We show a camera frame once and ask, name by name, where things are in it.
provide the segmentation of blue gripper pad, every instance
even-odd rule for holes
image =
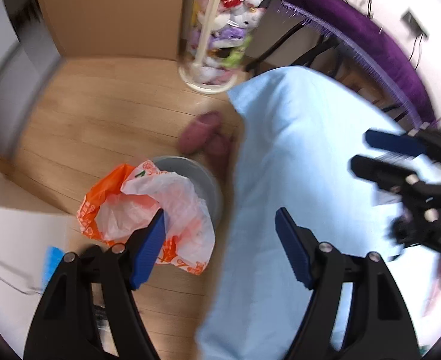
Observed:
[[[282,209],[277,210],[275,223],[277,236],[284,247],[297,281],[300,281],[306,288],[311,290],[314,280],[310,272],[309,255],[296,234],[297,226],[290,217],[285,215]]]
[[[425,154],[425,146],[418,139],[409,135],[395,135],[383,131],[367,130],[364,134],[365,142],[377,149],[387,150],[399,154],[417,157]]]
[[[44,269],[42,271],[42,290],[45,290],[47,287],[47,283],[51,280],[57,266],[62,261],[64,253],[63,250],[55,246],[49,246],[47,248],[44,258]]]
[[[148,234],[132,260],[132,274],[129,281],[135,290],[149,279],[162,244],[164,244],[165,221],[163,211],[157,212],[146,230]]]

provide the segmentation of orange plastic bag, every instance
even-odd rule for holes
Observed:
[[[114,169],[87,193],[77,219],[83,234],[113,245],[146,227],[159,208],[164,209],[166,240],[156,263],[199,275],[215,239],[207,205],[189,179],[160,171],[152,161]]]

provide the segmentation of blue object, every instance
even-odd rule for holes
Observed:
[[[314,280],[310,272],[309,255],[297,237],[295,228],[281,210],[276,212],[276,232],[297,281],[303,283],[306,288],[312,288]]]
[[[145,238],[132,261],[130,284],[135,290],[149,279],[157,256],[159,256],[159,251],[162,248],[162,244],[164,244],[165,221],[163,210],[157,212],[145,230],[147,230],[148,233],[145,235]]]
[[[383,131],[367,130],[365,132],[365,142],[376,149],[387,150],[399,154],[417,157],[426,154],[425,146],[416,138],[409,135],[389,134]]]
[[[64,254],[65,252],[58,247],[49,246],[47,248],[44,259],[44,270],[42,272],[42,290],[45,290],[47,287],[47,283],[51,280]]]
[[[212,307],[196,333],[204,360],[274,360],[289,349],[311,291],[296,280],[275,231],[286,207],[298,226],[344,254],[399,254],[389,239],[399,203],[375,206],[373,183],[356,179],[349,160],[378,157],[364,133],[401,129],[368,101],[304,67],[281,67],[229,91],[244,120],[244,141],[234,171],[235,205]],[[410,163],[420,178],[437,181],[425,156]],[[388,266],[420,326],[437,256],[411,247]],[[331,341],[339,347],[352,285],[345,284]]]

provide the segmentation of wooden floor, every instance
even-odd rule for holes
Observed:
[[[59,69],[24,131],[12,180],[51,205],[75,214],[85,193],[121,163],[177,155],[176,141],[195,115],[219,110],[227,134],[240,117],[225,94],[205,96],[181,82],[177,64],[153,59],[69,59]],[[201,154],[193,157],[205,163]],[[70,247],[90,240],[70,230]],[[195,353],[209,269],[193,276],[156,266],[134,296],[162,359]]]

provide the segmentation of purple fringe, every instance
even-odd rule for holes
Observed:
[[[366,70],[366,72],[392,96],[398,105],[404,108],[407,115],[410,117],[413,126],[415,128],[419,128],[422,125],[421,118],[410,99],[384,72],[384,69],[382,69],[377,62],[373,60],[368,53],[361,49],[352,39],[344,35],[331,24],[307,12],[305,9],[299,8],[282,0],[280,0],[280,3],[281,6],[277,9],[280,14],[287,14],[290,15],[290,17],[300,16],[303,25],[315,28],[324,36],[336,36],[337,38],[341,39],[342,42],[349,46],[349,48],[351,48],[353,51],[355,61],[358,62]]]

